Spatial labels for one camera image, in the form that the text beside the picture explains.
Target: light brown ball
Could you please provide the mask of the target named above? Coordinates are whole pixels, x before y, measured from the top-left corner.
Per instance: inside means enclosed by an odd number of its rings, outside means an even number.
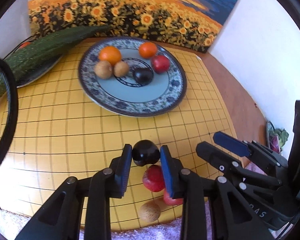
[[[154,202],[145,203],[139,209],[139,217],[149,223],[156,221],[160,213],[160,207]]]
[[[124,77],[129,72],[129,65],[123,61],[119,61],[114,65],[113,71],[116,77]]]
[[[108,79],[112,76],[113,68],[108,61],[99,61],[94,67],[96,75],[102,79]]]

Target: red object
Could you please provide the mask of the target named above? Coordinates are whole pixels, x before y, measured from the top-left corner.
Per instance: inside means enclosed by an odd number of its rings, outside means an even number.
[[[24,48],[25,46],[29,45],[30,43],[31,43],[30,41],[26,41],[26,42],[22,43],[22,44],[20,45],[19,49]]]
[[[143,174],[143,185],[152,192],[159,192],[165,188],[161,166],[151,165]]]
[[[169,69],[170,60],[165,56],[158,55],[151,59],[151,65],[157,74],[161,74]]]
[[[183,203],[183,198],[176,198],[173,199],[169,196],[168,192],[166,189],[164,189],[163,192],[163,201],[168,205],[168,206],[178,206]]]
[[[152,42],[145,42],[139,47],[139,54],[143,58],[151,58],[158,51],[157,46]]]
[[[275,135],[270,139],[270,149],[280,154],[279,136]]]

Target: painting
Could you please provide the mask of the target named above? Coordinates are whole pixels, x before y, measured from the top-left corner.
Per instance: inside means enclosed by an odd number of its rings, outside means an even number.
[[[28,0],[32,34],[111,25],[96,36],[131,36],[206,52],[237,0]]]

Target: black plum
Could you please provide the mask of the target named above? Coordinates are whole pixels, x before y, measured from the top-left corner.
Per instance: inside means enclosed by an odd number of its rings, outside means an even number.
[[[152,141],[141,140],[133,146],[132,159],[137,166],[155,164],[160,159],[160,151]]]
[[[140,85],[148,85],[152,81],[153,76],[153,71],[149,68],[136,68],[133,71],[133,78]]]

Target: grid board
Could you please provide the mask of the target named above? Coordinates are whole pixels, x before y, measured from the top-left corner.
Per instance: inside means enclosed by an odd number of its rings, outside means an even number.
[[[93,44],[82,42],[49,73],[18,89],[17,129],[0,167],[3,209],[32,216],[67,177],[93,176],[121,155],[125,143],[134,145],[141,139],[149,139],[158,146],[168,145],[173,157],[202,177],[215,179],[221,175],[195,153],[201,141],[215,145],[212,137],[216,131],[236,137],[225,103],[202,60],[193,53],[166,48],[186,72],[186,96],[168,113],[146,118],[126,117],[96,105],[79,84],[79,61]],[[5,98],[0,105],[0,137],[6,117]],[[181,216],[182,206],[165,205],[162,191],[151,193],[143,186],[145,170],[146,166],[138,167],[132,162],[125,196],[111,199],[112,230],[166,223]],[[153,223],[138,217],[140,206],[149,201],[161,208],[159,220]]]

